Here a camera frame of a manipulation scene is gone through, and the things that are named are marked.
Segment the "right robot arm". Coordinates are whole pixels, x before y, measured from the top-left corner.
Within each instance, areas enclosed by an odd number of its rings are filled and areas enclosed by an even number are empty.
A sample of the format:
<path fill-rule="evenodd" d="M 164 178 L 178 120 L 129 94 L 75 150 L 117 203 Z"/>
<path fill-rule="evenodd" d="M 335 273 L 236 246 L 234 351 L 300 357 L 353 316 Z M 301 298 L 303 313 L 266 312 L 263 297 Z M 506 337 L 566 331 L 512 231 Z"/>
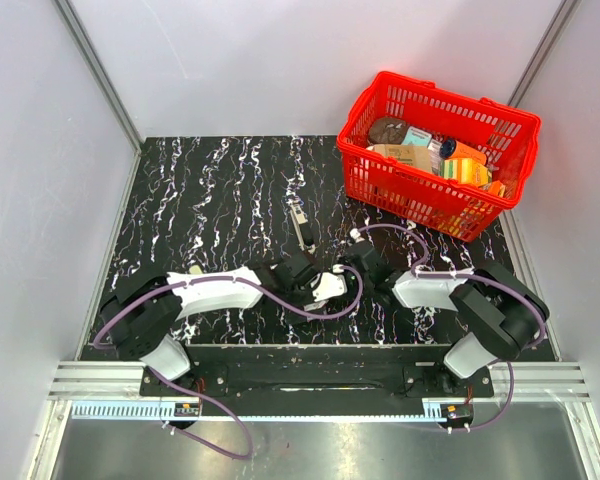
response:
<path fill-rule="evenodd" d="M 469 332 L 443 357 L 434 375 L 448 396 L 466 389 L 471 376 L 495 361 L 514 361 L 542 342 L 550 311 L 524 283 L 495 261 L 477 269 L 415 273 L 392 268 L 366 240 L 350 246 L 341 262 L 357 270 L 372 294 L 408 309 L 454 311 Z"/>

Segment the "white stapler base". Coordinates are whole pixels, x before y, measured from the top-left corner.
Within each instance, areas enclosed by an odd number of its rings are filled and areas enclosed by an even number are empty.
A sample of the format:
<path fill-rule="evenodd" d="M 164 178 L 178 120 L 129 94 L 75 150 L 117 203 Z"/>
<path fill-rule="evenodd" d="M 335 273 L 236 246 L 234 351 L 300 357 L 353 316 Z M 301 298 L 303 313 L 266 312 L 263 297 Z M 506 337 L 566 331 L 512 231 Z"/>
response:
<path fill-rule="evenodd" d="M 289 213 L 300 249 L 313 254 L 316 250 L 316 244 L 309 220 L 302 209 L 301 204 L 298 202 L 290 202 Z"/>

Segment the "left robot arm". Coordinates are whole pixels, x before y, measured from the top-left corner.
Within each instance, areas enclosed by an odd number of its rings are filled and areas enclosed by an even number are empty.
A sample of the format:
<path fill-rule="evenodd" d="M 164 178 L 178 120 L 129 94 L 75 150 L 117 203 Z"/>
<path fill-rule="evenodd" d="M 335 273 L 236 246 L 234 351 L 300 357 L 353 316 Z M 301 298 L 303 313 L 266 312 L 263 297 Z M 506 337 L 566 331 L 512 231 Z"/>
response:
<path fill-rule="evenodd" d="M 143 362 L 162 375 L 162 384 L 173 394 L 186 395 L 194 389 L 197 373 L 183 345 L 170 334 L 172 324 L 194 314 L 260 303 L 264 294 L 241 278 L 303 311 L 323 306 L 314 293 L 321 274 L 308 253 L 208 274 L 163 273 L 151 263 L 103 300 L 99 315 L 105 332 L 94 344 L 108 340 L 119 360 Z"/>

